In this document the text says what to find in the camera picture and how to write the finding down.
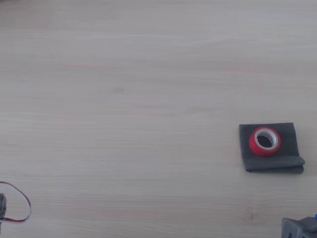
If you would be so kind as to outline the grey gripper with camera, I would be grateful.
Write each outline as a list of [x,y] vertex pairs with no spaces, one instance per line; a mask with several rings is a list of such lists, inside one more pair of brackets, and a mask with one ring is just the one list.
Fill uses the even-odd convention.
[[283,218],[281,238],[317,238],[317,219],[305,217],[300,221]]

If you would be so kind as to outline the grey gripper black servo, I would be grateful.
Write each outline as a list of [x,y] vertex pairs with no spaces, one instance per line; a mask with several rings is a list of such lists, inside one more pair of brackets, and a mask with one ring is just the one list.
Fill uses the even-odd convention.
[[3,193],[0,194],[0,220],[3,220],[6,214],[6,197]]

